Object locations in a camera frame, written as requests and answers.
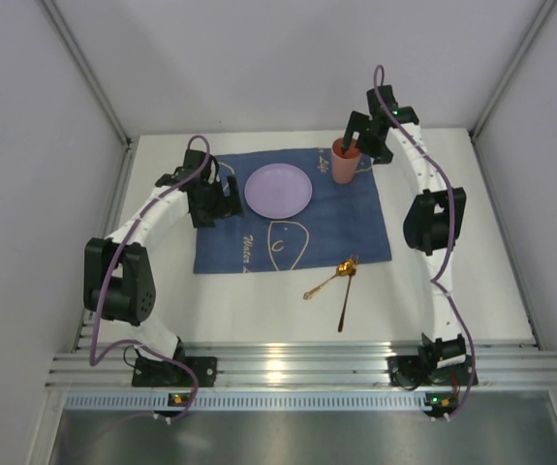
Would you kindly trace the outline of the orange plastic cup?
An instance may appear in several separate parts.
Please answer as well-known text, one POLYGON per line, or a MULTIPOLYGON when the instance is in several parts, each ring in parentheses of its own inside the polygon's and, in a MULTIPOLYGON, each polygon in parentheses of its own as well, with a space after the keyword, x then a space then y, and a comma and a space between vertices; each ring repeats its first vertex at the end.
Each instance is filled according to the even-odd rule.
POLYGON ((332 178, 337 184, 348 184, 352 181, 359 165, 361 152, 352 140, 347 149, 342 148, 343 140, 336 139, 331 146, 332 178))

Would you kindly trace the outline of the purple plastic plate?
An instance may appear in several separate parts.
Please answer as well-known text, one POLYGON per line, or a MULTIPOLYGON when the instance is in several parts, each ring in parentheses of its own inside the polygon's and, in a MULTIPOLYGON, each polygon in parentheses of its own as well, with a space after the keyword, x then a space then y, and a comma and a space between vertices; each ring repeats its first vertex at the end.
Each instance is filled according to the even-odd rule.
POLYGON ((307 207, 312 195, 308 175, 289 164, 269 164, 255 170, 244 188, 251 210, 271 220, 294 217, 307 207))

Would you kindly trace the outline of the blue cloth placemat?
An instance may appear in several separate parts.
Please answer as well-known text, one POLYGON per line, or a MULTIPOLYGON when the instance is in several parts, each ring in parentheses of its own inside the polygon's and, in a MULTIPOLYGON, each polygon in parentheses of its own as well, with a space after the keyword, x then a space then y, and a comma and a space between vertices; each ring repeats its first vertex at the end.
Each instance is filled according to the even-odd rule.
POLYGON ((218 158, 221 178, 234 175, 245 186, 257 170, 274 164, 303 171, 312 189, 298 195, 300 206, 283 214, 251 207, 260 199, 242 197, 243 215, 217 221, 197 231, 194 271, 197 274, 291 271, 328 267, 351 255, 363 264, 392 259, 374 165, 368 157, 357 164, 345 185, 332 177, 328 148, 280 149, 218 158))

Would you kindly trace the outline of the gold spoon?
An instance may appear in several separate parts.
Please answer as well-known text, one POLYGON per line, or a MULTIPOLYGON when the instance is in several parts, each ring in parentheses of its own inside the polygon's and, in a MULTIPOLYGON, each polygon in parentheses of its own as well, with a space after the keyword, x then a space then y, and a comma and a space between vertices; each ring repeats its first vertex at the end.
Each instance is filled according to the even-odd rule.
POLYGON ((343 261, 339 265, 336 266, 335 272, 332 276, 328 279, 323 281, 320 285, 316 286, 315 288, 307 291, 303 295, 304 300, 309 300, 313 298, 321 289, 323 289, 330 281, 342 278, 342 277, 351 277, 356 274, 358 266, 358 258, 356 256, 351 256, 349 259, 343 261))

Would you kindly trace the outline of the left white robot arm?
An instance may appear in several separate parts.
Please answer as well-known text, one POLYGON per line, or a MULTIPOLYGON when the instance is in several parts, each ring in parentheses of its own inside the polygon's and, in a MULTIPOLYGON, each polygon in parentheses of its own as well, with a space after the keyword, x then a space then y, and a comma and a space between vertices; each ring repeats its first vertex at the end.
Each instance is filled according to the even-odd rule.
POLYGON ((242 214, 235 174, 222 179, 215 156, 188 148, 183 164, 156 180, 148 199, 123 226, 105 238, 90 239, 83 278, 84 308, 96 318, 90 364, 119 345, 175 363, 180 338, 154 313, 157 291, 150 254, 182 219, 202 229, 242 214))

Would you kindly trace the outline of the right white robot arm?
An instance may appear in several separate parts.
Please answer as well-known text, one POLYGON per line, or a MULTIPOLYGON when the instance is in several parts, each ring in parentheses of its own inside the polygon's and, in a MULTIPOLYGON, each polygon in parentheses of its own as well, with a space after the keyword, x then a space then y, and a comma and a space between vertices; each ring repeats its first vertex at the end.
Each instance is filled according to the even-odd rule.
POLYGON ((440 378, 464 366, 472 354, 471 335, 458 315, 452 292, 452 253, 461 233, 467 194, 451 184, 429 155, 415 110, 399 106, 390 85, 375 84, 366 98, 368 112, 351 113, 339 151, 352 147, 376 165, 394 159, 404 163, 415 196, 403 221, 403 236, 410 249, 422 254, 433 313, 431 333, 421 335, 417 374, 440 378))

